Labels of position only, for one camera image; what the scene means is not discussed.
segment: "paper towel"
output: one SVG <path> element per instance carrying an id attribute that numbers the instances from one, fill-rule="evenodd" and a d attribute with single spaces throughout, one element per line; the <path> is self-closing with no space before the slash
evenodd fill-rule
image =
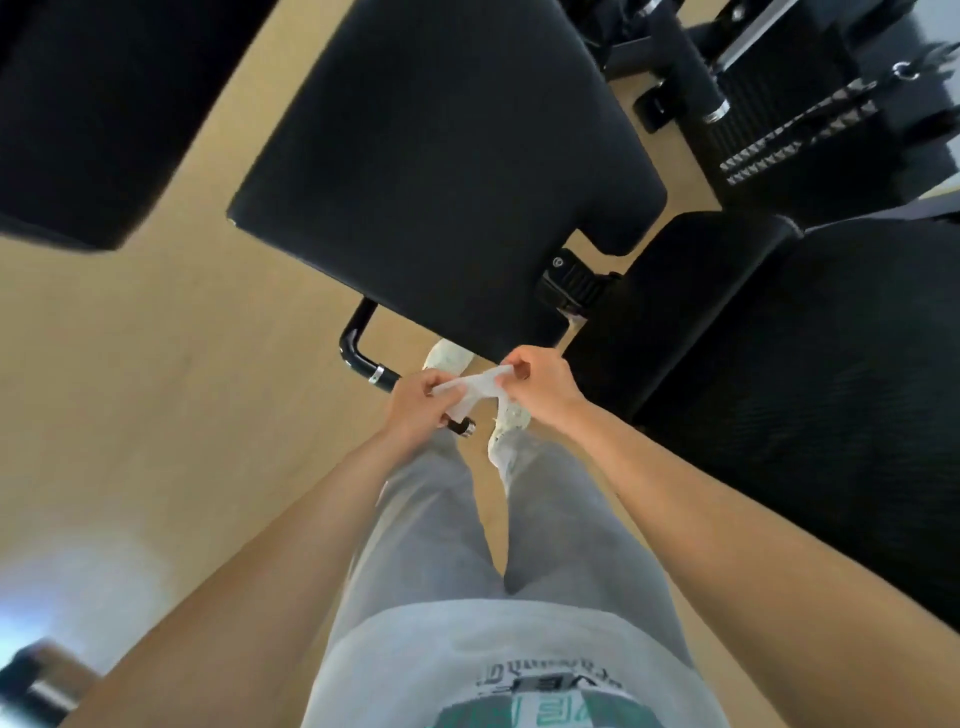
<path id="1" fill-rule="evenodd" d="M 470 410 L 476 406 L 476 403 L 480 400 L 485 400 L 487 397 L 496 397 L 496 413 L 499 416 L 510 403 L 510 398 L 507 397 L 506 392 L 496 385 L 496 378 L 501 375 L 512 374 L 513 372 L 514 367 L 510 364 L 502 367 L 493 367 L 483 374 L 461 376 L 459 379 L 438 384 L 433 388 L 433 391 L 436 394 L 440 394 L 444 390 L 452 389 L 453 387 L 466 387 L 467 391 L 464 393 L 464 398 L 446 410 L 446 416 L 455 423 L 462 422 L 470 413 Z"/>

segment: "black upholstery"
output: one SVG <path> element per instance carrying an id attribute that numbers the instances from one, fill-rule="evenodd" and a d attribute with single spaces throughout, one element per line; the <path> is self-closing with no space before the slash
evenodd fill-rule
<path id="1" fill-rule="evenodd" d="M 798 234 L 772 215 L 675 217 L 607 288 L 567 347 L 583 393 L 632 420 L 760 263 Z"/>
<path id="2" fill-rule="evenodd" d="M 0 233 L 113 249 L 276 0 L 0 0 Z"/>
<path id="3" fill-rule="evenodd" d="M 785 240 L 633 422 L 960 628 L 959 279 L 947 223 Z M 643 328 L 618 335 L 643 351 Z"/>
<path id="4" fill-rule="evenodd" d="M 623 255 L 664 204 L 556 0 L 358 0 L 229 214 L 498 359 L 566 331 L 534 290 L 575 229 Z"/>

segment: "shoe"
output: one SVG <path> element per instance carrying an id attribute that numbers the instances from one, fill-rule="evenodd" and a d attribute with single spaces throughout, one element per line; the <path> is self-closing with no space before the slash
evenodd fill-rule
<path id="1" fill-rule="evenodd" d="M 433 349 L 426 356 L 423 369 L 439 369 L 441 372 L 460 376 L 467 370 L 471 361 L 473 361 L 473 352 L 457 346 L 452 341 L 441 339 L 433 345 Z"/>
<path id="2" fill-rule="evenodd" d="M 493 426 L 493 435 L 487 443 L 487 457 L 499 468 L 496 459 L 493 457 L 493 449 L 497 441 L 508 432 L 514 432 L 519 429 L 526 429 L 530 424 L 530 412 L 516 402 L 512 401 L 506 407 L 498 407 L 496 413 L 496 425 Z"/>

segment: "wooden floor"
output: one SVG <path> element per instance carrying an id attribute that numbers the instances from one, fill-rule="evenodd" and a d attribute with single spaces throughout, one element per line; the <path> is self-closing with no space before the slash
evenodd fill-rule
<path id="1" fill-rule="evenodd" d="M 722 4 L 689 0 L 684 15 L 705 19 Z M 383 395 L 337 353 L 359 296 L 225 217 L 347 6 L 280 1 L 120 252 L 0 239 L 0 664 L 48 636 L 108 669 L 376 426 Z M 628 107 L 648 84 L 627 79 L 614 90 Z M 644 143 L 670 192 L 661 222 L 716 207 L 675 129 Z M 627 264 L 589 248 L 585 256 L 598 270 Z M 381 311 L 367 341 L 371 354 L 411 371 L 435 338 Z M 491 417 L 488 408 L 463 448 L 502 567 L 506 506 L 486 458 Z M 779 725 L 678 604 L 731 724 Z M 310 662 L 291 686 L 285 725 L 297 722 Z"/>

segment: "leg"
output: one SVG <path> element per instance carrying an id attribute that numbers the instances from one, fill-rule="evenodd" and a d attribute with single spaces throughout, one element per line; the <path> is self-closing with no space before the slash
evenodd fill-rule
<path id="1" fill-rule="evenodd" d="M 693 667 L 663 569 L 583 464 L 519 429 L 499 438 L 491 460 L 510 503 L 508 594 L 616 614 Z"/>
<path id="2" fill-rule="evenodd" d="M 353 627 L 392 607 L 505 596 L 477 515 L 473 480 L 454 435 L 438 430 L 391 475 L 377 519 L 357 551 L 329 650 Z"/>

